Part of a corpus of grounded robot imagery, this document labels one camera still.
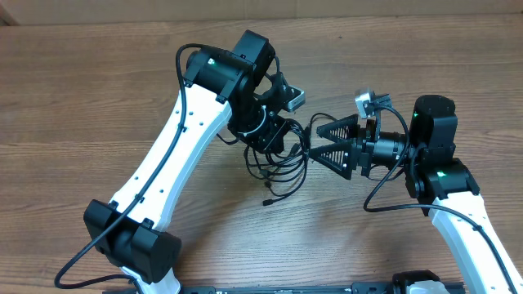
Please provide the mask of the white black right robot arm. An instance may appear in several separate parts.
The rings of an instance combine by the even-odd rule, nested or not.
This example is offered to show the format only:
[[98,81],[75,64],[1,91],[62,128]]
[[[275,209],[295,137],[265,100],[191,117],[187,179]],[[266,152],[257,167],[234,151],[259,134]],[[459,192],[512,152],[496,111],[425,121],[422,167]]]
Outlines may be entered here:
[[349,180],[359,168],[369,176],[375,167],[388,173],[384,185],[401,168],[405,187],[439,231],[471,293],[520,293],[522,277],[490,223],[480,187],[454,155],[458,118],[454,102],[425,95],[415,101],[403,133],[384,132],[381,113],[397,111],[388,95],[373,92],[355,98],[357,114],[316,129],[328,145],[310,151],[314,161]]

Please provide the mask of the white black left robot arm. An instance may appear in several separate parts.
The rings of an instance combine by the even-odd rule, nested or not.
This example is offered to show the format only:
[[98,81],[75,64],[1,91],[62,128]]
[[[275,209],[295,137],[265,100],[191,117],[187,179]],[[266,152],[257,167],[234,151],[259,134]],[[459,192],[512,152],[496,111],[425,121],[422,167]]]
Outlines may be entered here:
[[260,153],[280,153],[289,126],[278,112],[292,88],[274,76],[275,89],[258,99],[275,49],[253,31],[232,51],[193,44],[180,91],[163,130],[128,182],[108,203],[93,200],[83,220],[95,243],[139,293],[178,293],[172,267],[181,240],[167,232],[177,200],[204,150],[228,127]]

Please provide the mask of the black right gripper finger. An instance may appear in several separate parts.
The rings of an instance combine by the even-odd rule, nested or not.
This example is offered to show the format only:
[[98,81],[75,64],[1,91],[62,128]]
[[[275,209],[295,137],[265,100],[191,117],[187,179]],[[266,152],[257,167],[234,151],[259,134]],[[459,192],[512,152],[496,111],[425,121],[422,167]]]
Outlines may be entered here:
[[352,114],[348,117],[335,120],[316,128],[316,134],[330,141],[346,141],[357,137],[360,125],[359,115]]
[[313,161],[350,180],[357,166],[360,147],[355,140],[348,140],[311,149],[309,155]]

